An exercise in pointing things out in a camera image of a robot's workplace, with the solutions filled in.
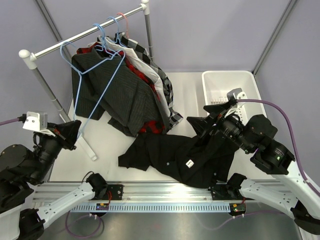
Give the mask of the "plain black shirt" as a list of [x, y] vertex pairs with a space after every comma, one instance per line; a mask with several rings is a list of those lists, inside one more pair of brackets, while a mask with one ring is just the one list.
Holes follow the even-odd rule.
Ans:
[[221, 134], [201, 142], [197, 136], [142, 133], [118, 157], [118, 166], [142, 171], [153, 167], [184, 185], [207, 189], [227, 181], [238, 149]]

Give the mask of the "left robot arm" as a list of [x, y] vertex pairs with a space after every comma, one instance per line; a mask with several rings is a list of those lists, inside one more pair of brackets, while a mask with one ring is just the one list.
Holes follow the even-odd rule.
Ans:
[[73, 151], [81, 121], [48, 123], [48, 133], [35, 131], [34, 147], [13, 144], [0, 153], [0, 238], [2, 240], [37, 240], [62, 215], [92, 199], [101, 200], [108, 184], [99, 173], [92, 173], [75, 190], [39, 208], [23, 209], [31, 186], [43, 184], [44, 178], [61, 150]]

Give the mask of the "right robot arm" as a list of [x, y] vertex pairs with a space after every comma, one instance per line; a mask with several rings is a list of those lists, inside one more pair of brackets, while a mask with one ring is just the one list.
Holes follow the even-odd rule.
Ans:
[[191, 117], [191, 124], [201, 140], [207, 136], [225, 138], [246, 154], [256, 168], [280, 181], [290, 192], [281, 193], [263, 186], [248, 177], [234, 173], [222, 187], [230, 198], [243, 197], [262, 202], [294, 220], [306, 232], [320, 233], [320, 188], [312, 184], [302, 169], [297, 152], [274, 139], [277, 128], [263, 114], [252, 116], [243, 124], [234, 113], [246, 103], [262, 100], [235, 99], [223, 104], [206, 105], [207, 117]]

